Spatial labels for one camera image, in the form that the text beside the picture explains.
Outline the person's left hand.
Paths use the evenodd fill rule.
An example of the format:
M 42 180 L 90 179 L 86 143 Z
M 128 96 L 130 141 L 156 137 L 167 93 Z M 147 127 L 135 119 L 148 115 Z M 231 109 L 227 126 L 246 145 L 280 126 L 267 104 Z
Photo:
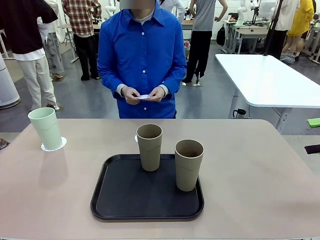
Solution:
M 146 101 L 148 102 L 161 102 L 162 99 L 168 94 L 168 89 L 164 85 L 155 87 L 148 95 Z

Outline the person's right hand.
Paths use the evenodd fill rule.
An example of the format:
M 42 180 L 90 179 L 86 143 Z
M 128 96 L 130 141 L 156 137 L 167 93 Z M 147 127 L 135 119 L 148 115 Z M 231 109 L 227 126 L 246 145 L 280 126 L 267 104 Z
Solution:
M 126 103 L 129 105 L 137 105 L 140 103 L 141 95 L 136 89 L 132 87 L 124 86 L 121 89 L 121 94 L 125 98 Z

